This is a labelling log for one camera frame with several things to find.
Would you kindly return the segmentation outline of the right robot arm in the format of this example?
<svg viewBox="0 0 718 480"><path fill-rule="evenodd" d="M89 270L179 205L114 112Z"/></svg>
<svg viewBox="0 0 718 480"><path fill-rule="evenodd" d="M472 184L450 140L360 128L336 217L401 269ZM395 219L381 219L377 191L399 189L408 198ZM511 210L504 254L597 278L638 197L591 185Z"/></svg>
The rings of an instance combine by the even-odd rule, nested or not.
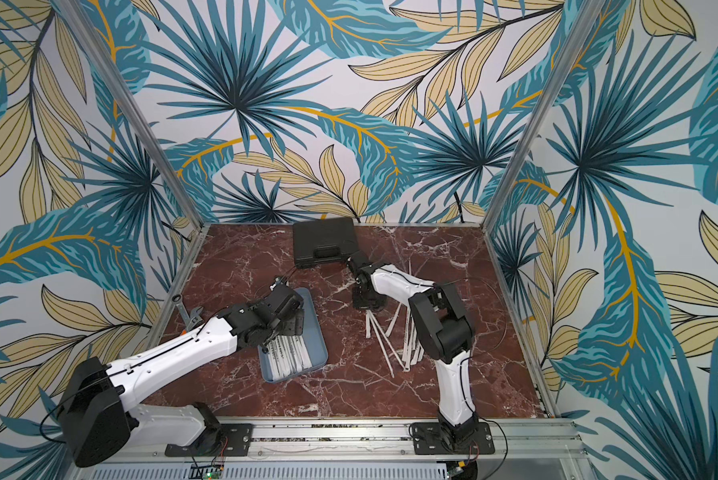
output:
<svg viewBox="0 0 718 480"><path fill-rule="evenodd" d="M417 341L435 362L442 433L453 442L472 437L479 422L469 378L476 328L457 288L412 276L389 263L372 262L361 251L347 259L347 266L355 280L356 308L379 310L387 299L408 308Z"/></svg>

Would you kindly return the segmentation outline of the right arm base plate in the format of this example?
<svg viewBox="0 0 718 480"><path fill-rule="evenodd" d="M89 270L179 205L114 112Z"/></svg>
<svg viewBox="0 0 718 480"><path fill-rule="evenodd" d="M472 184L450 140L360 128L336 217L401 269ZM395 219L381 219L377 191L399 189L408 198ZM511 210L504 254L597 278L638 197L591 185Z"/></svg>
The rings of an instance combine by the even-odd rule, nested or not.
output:
<svg viewBox="0 0 718 480"><path fill-rule="evenodd" d="M487 423L471 422L452 429L438 421L408 427L416 455L491 455L496 451Z"/></svg>

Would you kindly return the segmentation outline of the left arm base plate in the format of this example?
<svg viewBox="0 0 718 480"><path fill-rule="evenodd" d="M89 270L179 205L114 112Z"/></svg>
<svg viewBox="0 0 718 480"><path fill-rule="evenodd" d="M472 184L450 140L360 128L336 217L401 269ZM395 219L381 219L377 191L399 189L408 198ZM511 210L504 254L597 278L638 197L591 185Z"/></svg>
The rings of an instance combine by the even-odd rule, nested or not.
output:
<svg viewBox="0 0 718 480"><path fill-rule="evenodd" d="M179 456L245 457L248 455L254 426L251 423L223 423L206 427L187 446L175 451Z"/></svg>

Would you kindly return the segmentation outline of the blue plastic storage tray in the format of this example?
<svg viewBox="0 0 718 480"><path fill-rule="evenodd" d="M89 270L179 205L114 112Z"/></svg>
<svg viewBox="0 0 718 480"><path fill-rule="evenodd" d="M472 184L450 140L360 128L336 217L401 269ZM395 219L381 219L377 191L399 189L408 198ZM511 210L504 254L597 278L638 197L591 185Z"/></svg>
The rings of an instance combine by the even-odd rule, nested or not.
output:
<svg viewBox="0 0 718 480"><path fill-rule="evenodd" d="M296 292L304 299L302 333L276 337L266 352L258 348L262 378L268 383L284 382L319 370L329 358L310 291L297 288Z"/></svg>

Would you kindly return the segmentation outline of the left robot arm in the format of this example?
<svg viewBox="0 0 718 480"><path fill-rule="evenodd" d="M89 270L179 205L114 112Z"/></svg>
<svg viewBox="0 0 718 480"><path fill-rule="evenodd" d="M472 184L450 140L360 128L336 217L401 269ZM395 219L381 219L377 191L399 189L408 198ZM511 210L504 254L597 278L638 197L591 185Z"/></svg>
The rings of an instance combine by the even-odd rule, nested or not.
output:
<svg viewBox="0 0 718 480"><path fill-rule="evenodd" d="M221 309L150 350L109 363L97 356L80 363L55 412L74 464L92 467L122 450L159 445L172 457L220 455L228 434L206 404L159 407L146 399L215 360L301 334L312 305L305 289L276 284L267 296Z"/></svg>

